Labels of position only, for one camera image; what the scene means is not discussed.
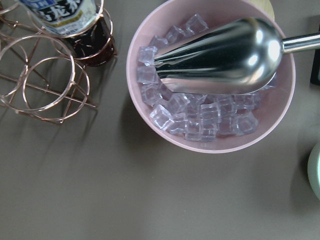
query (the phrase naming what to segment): pile of ice cubes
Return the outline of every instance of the pile of ice cubes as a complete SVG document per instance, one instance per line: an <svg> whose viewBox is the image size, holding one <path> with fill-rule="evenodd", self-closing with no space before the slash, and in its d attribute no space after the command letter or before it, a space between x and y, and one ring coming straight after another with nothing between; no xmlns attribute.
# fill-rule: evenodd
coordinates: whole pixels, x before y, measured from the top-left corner
<svg viewBox="0 0 320 240"><path fill-rule="evenodd" d="M262 92L275 87L273 79L264 89L242 95L171 92L153 66L155 54L158 49L208 28L199 14L195 14L183 28L172 26L165 37L155 35L149 46L140 47L138 53L137 81L143 102L152 108L152 122L159 129L190 141L213 142L216 137L253 133L259 123L254 110L260 105Z"/></svg>

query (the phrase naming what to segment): gray table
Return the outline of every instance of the gray table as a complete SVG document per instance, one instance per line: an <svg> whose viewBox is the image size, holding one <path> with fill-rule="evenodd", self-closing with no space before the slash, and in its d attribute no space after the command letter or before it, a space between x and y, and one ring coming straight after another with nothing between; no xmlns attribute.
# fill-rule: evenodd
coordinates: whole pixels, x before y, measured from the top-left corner
<svg viewBox="0 0 320 240"><path fill-rule="evenodd" d="M295 54L294 97L271 134L232 153L191 152L155 134L127 89L130 41L163 2L107 1L119 55L95 70L97 112L56 126L0 108L1 240L319 239L307 176L320 140L314 51ZM271 2L287 36L318 30L318 0Z"/></svg>

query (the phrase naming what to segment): bottle label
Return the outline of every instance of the bottle label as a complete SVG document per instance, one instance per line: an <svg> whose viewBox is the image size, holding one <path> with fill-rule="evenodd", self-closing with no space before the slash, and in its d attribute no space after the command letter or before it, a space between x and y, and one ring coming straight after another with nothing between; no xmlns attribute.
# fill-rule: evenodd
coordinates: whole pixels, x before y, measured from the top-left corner
<svg viewBox="0 0 320 240"><path fill-rule="evenodd" d="M51 32L69 35L80 32L95 18L94 0L19 0Z"/></svg>

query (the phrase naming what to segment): pink bowl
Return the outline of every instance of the pink bowl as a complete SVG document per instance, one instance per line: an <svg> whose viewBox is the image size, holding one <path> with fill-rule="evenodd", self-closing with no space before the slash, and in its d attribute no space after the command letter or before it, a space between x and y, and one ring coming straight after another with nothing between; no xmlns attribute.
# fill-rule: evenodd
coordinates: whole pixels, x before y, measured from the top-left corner
<svg viewBox="0 0 320 240"><path fill-rule="evenodd" d="M154 35L165 36L173 26L180 26L194 14L208 23L210 28L224 25L245 17L259 17L269 20L284 37L279 26L261 9L246 0L169 0L157 7L137 29L127 55L126 77L131 99L143 120L160 136L182 148L210 154L237 151L257 143L267 136L282 120L292 100L295 88L295 62L291 54L284 55L277 70L277 86L261 101L254 116L259 125L254 133L243 136L219 138L215 142L185 140L157 128L149 118L150 106L142 101L137 83L137 57L141 46L147 46Z"/></svg>

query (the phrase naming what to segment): ice scoop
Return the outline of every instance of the ice scoop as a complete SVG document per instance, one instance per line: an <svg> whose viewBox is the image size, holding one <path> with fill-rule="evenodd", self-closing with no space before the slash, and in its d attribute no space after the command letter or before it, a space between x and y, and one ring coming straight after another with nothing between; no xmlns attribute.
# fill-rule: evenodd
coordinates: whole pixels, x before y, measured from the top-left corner
<svg viewBox="0 0 320 240"><path fill-rule="evenodd" d="M173 92L247 94L267 85L283 54L320 48L320 33L282 39L267 20L248 17L160 49L154 66Z"/></svg>

